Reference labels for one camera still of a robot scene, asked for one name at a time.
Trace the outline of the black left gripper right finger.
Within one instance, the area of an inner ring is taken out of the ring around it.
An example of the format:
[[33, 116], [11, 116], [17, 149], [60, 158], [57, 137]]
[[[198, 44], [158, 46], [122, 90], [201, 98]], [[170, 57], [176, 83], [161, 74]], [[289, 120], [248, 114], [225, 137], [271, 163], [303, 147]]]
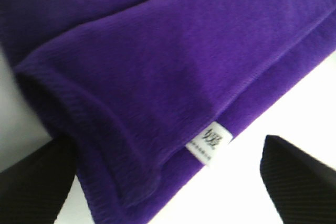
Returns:
[[335, 223], [335, 170], [276, 135], [265, 138], [260, 174], [283, 223]]

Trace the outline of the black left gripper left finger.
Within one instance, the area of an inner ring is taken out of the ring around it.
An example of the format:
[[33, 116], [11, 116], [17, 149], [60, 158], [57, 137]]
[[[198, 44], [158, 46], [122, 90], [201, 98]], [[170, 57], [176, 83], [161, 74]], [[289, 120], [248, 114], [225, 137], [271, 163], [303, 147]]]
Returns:
[[54, 223], [76, 174], [72, 141], [58, 137], [1, 172], [1, 223]]

